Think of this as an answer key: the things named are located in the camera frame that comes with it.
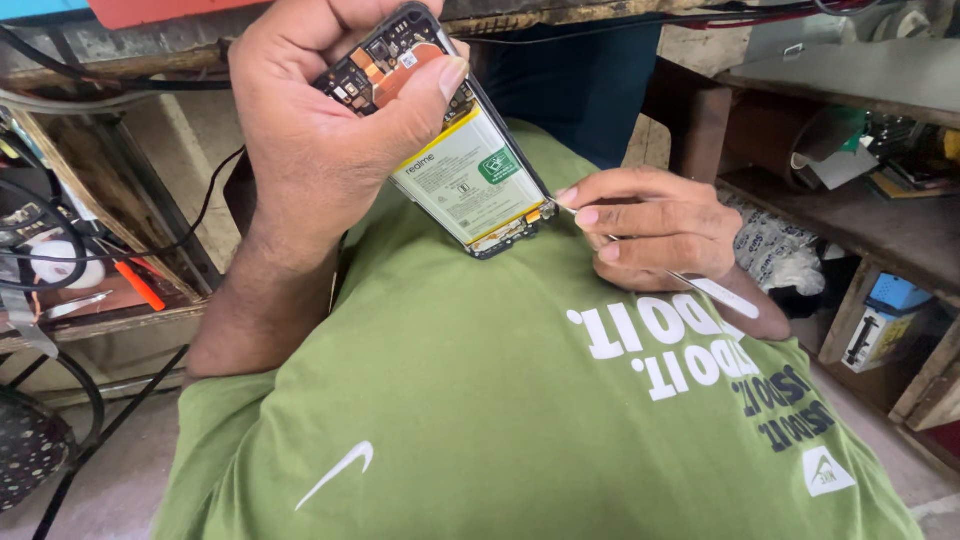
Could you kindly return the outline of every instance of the barcode sticker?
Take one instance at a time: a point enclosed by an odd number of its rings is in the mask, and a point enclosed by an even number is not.
[[[403,64],[403,67],[410,69],[417,64],[417,57],[414,56],[413,51],[407,51],[400,57],[400,62]]]

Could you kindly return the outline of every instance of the disassembled smartphone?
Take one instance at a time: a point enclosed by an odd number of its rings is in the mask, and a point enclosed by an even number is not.
[[[457,50],[420,2],[400,6],[314,86],[363,117],[396,99],[428,62]],[[491,258],[536,233],[557,206],[503,119],[468,76],[450,101],[440,136],[390,177],[463,244]]]

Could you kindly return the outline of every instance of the white swoosh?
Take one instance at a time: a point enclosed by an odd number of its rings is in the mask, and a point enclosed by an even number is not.
[[[340,463],[334,465],[334,467],[330,469],[330,472],[324,475],[324,477],[317,482],[317,485],[313,486],[313,489],[310,490],[310,493],[307,493],[306,497],[304,497],[300,503],[297,504],[297,507],[294,508],[294,511],[296,512],[297,510],[300,510],[300,507],[309,501],[310,498],[320,490],[320,488],[324,487],[324,484],[331,481],[333,477],[339,475],[341,471],[346,469],[350,463],[356,461],[361,455],[364,457],[363,472],[366,473],[367,467],[370,467],[370,462],[373,461],[373,445],[370,444],[369,441],[364,441],[353,447],[353,450],[351,450],[347,456],[340,460]]]

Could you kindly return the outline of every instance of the orange screwdriver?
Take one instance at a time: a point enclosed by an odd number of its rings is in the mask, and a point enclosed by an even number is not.
[[[104,246],[103,242],[99,238],[93,238],[93,241],[100,246],[100,249],[104,250],[104,254],[109,255],[107,247]],[[166,304],[160,300],[160,297],[156,295],[154,290],[147,285],[139,276],[136,275],[136,272],[133,272],[133,269],[130,268],[130,265],[121,260],[113,259],[113,267],[117,269],[117,272],[120,272],[120,275],[127,279],[130,282],[130,285],[133,286],[133,290],[140,295],[141,298],[147,301],[147,304],[154,309],[154,311],[161,311],[167,307]]]

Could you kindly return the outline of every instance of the green component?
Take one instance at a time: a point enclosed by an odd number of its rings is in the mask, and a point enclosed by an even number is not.
[[[497,150],[492,156],[486,158],[478,165],[480,174],[492,185],[500,184],[520,170],[520,165],[516,163],[514,153],[503,145],[503,148]]]

